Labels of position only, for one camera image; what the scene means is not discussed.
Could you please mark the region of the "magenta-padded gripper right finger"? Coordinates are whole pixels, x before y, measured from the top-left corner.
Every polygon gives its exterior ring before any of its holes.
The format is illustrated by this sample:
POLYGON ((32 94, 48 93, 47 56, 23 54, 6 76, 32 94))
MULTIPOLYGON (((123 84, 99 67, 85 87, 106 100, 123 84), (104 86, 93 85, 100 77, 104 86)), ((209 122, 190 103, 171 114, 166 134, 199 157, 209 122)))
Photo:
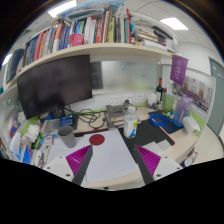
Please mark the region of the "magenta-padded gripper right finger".
POLYGON ((135 146, 134 159, 146 185, 182 169, 173 159, 161 157, 139 145, 135 146))

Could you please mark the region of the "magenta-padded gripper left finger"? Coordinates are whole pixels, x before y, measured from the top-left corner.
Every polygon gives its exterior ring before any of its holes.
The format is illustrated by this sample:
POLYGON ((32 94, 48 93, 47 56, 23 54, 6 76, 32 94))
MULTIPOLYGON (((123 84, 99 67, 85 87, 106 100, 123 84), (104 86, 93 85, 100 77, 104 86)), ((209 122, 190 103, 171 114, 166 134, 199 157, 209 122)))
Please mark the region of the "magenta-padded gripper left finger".
POLYGON ((85 146, 68 156, 58 156, 44 169, 78 186, 83 182, 90 160, 93 156, 91 145, 85 146))

